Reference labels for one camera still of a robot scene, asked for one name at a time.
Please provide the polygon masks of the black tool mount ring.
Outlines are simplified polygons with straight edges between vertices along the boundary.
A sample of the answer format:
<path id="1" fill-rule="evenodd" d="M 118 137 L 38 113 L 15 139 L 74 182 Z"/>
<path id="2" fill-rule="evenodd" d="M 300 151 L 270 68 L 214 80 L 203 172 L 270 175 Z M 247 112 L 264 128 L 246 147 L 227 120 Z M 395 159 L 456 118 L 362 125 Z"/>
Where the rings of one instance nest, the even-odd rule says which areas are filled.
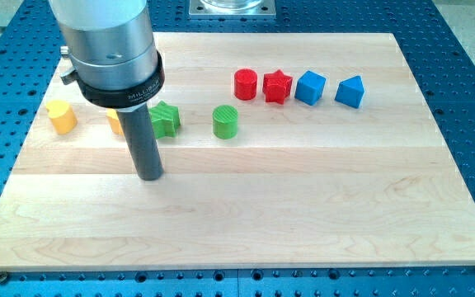
<path id="1" fill-rule="evenodd" d="M 68 85 L 74 81 L 77 82 L 82 95 L 91 104 L 112 108 L 125 109 L 138 106 L 156 96 L 161 90 L 164 81 L 165 73 L 162 65 L 162 56 L 156 51 L 158 63 L 153 74 L 144 82 L 122 90 L 101 90 L 86 84 L 80 77 L 76 69 L 70 69 L 68 72 L 61 75 L 64 85 Z"/>

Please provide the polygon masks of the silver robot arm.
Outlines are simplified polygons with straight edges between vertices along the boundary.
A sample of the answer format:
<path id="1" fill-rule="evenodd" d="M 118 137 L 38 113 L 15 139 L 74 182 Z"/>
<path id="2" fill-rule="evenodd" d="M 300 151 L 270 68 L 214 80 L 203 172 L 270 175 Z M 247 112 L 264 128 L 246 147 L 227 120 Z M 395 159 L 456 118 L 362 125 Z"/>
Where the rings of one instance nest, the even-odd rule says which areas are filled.
<path id="1" fill-rule="evenodd" d="M 77 83 L 93 105 L 116 111 L 139 178 L 163 173 L 147 102 L 165 80 L 145 0 L 49 0 L 71 69 L 63 83 Z"/>

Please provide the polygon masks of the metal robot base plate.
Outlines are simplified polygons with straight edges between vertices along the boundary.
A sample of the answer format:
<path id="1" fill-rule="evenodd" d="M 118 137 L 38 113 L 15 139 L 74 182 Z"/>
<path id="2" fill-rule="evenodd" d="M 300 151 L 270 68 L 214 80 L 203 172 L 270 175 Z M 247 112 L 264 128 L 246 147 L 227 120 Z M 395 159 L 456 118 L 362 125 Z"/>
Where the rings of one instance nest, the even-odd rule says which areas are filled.
<path id="1" fill-rule="evenodd" d="M 190 19 L 271 19 L 275 0 L 190 0 Z"/>

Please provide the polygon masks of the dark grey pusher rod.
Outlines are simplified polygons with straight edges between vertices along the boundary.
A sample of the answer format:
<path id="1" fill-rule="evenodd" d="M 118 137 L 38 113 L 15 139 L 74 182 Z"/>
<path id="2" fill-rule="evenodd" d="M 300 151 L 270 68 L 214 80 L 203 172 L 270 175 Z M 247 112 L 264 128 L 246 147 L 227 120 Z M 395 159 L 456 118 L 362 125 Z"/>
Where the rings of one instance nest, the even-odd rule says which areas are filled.
<path id="1" fill-rule="evenodd" d="M 137 175 L 145 181 L 157 180 L 163 167 L 147 105 L 116 112 Z"/>

